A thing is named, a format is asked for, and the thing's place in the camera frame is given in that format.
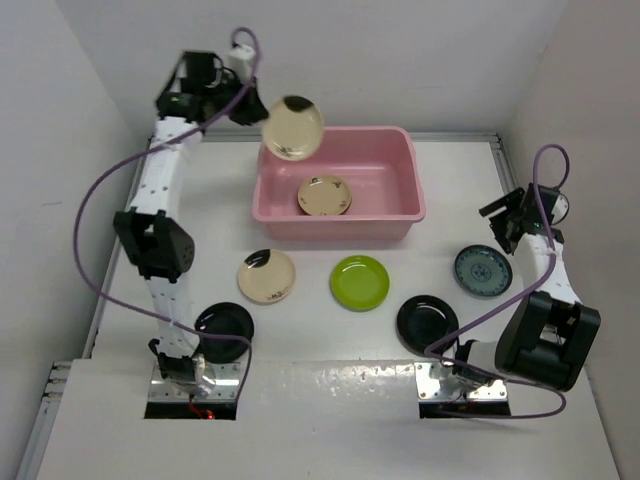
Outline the blue patterned plate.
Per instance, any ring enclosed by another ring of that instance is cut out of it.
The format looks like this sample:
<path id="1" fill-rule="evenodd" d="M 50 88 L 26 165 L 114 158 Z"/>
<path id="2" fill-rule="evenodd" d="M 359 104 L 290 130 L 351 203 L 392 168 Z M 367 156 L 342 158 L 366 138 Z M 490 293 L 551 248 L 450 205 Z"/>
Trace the blue patterned plate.
<path id="1" fill-rule="evenodd" d="M 513 270 L 506 257 L 487 245 L 470 245 L 458 252 L 453 273 L 459 286 L 481 298 L 504 294 L 513 281 Z"/>

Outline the cream floral plate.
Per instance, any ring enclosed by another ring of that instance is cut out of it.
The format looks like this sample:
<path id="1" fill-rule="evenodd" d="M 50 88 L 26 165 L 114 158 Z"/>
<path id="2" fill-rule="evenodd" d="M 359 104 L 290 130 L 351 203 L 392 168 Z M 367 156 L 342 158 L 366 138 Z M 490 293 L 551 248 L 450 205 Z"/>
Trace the cream floral plate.
<path id="1" fill-rule="evenodd" d="M 325 174 L 304 180 L 298 188 L 297 200 L 307 215 L 336 216 L 351 206 L 352 193 L 343 178 Z"/>

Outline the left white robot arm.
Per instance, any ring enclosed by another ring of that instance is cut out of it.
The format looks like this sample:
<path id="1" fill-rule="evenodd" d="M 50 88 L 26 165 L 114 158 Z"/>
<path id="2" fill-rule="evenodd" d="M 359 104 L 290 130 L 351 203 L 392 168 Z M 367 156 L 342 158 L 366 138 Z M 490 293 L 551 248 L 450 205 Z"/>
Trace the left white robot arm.
<path id="1" fill-rule="evenodd" d="M 200 341 L 179 327 L 191 317 L 188 272 L 195 259 L 194 240 L 178 223 L 184 175 L 207 121 L 228 117 L 239 125 L 254 125 L 267 118 L 257 94 L 257 57 L 255 48 L 241 44 L 233 45 L 225 59 L 204 51 L 182 54 L 155 102 L 153 151 L 146 157 L 138 190 L 113 220 L 160 317 L 149 347 L 162 377 L 181 386 L 195 385 L 201 371 L 194 360 Z"/>

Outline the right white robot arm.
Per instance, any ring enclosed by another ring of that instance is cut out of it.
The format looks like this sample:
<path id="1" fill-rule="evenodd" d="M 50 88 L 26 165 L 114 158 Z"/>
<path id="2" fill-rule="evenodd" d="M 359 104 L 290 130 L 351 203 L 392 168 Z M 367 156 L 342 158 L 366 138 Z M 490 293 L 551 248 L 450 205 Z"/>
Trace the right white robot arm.
<path id="1" fill-rule="evenodd" d="M 500 374 L 567 392 L 584 366 L 601 324 L 599 312 L 573 290 L 563 261 L 564 237 L 555 225 L 568 201 L 558 188 L 529 185 L 481 208 L 505 254 L 518 264 L 529 290 L 517 300 L 499 339 L 466 341 L 455 372 L 486 381 Z"/>

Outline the pink plastic bin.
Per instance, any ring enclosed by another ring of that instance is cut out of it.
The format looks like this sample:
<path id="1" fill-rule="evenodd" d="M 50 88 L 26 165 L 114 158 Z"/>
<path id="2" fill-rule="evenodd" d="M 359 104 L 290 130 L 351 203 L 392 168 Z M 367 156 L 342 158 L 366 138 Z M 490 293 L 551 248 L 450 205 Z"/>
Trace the pink plastic bin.
<path id="1" fill-rule="evenodd" d="M 311 216 L 297 194 L 323 174 L 346 181 L 352 202 L 341 215 Z M 261 147 L 253 194 L 254 219 L 283 241 L 403 239 L 426 214 L 416 153 L 400 127 L 328 127 L 316 152 L 286 161 Z"/>

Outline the cream plate with black brushstroke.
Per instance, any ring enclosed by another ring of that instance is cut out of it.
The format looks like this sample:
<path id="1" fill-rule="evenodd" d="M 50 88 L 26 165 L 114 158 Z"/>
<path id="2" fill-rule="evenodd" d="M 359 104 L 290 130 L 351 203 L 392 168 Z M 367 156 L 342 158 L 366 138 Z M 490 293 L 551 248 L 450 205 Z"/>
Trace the cream plate with black brushstroke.
<path id="1" fill-rule="evenodd" d="M 291 293 L 296 269 L 291 257 L 276 249 L 262 249 L 246 257 L 237 271 L 241 293 L 258 304 L 272 304 Z"/>

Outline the green plate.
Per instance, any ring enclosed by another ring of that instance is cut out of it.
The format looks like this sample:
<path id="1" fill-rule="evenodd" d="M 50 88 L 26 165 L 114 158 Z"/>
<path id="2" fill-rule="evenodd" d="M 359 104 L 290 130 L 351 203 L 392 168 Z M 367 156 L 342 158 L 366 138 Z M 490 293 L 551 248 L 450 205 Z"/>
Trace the green plate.
<path id="1" fill-rule="evenodd" d="M 369 311 L 380 306 L 390 284 L 385 266 L 366 255 L 345 257 L 335 265 L 329 278 L 335 300 L 352 311 Z"/>

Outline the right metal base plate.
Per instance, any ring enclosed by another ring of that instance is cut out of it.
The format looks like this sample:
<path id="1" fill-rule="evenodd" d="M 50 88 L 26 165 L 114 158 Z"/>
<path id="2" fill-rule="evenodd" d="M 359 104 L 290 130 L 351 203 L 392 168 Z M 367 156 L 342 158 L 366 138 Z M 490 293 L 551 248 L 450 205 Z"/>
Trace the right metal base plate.
<path id="1" fill-rule="evenodd" d="M 490 403 L 507 402 L 505 383 L 498 379 L 481 379 L 465 371 L 454 372 L 448 361 L 428 360 L 414 363 L 418 399 L 421 403 Z"/>

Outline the metal base plate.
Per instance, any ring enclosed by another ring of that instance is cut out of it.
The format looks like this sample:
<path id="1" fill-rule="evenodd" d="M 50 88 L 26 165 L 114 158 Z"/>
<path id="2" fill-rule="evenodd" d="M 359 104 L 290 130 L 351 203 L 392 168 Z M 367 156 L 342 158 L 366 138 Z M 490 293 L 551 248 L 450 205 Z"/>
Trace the metal base plate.
<path id="1" fill-rule="evenodd" d="M 448 361 L 428 360 L 414 363 L 418 399 L 421 403 L 490 403 L 507 402 L 505 383 L 498 379 L 481 379 L 465 371 L 454 372 Z"/>
<path id="2" fill-rule="evenodd" d="M 147 400 L 156 403 L 186 403 L 188 397 L 193 396 L 197 403 L 229 403 L 237 397 L 240 380 L 238 363 L 207 363 L 197 373 L 194 382 L 163 378 L 159 366 L 155 365 Z"/>

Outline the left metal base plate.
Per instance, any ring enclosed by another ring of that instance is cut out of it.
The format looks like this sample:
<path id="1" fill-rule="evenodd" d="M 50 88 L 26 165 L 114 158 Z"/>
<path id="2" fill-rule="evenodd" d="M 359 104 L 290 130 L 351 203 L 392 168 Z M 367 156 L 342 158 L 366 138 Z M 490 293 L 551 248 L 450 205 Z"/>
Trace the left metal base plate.
<path id="1" fill-rule="evenodd" d="M 238 363 L 207 363 L 197 373 L 194 382 L 163 378 L 159 366 L 155 365 L 147 400 L 156 403 L 186 403 L 188 397 L 193 396 L 197 403 L 229 403 L 237 397 L 240 380 Z"/>

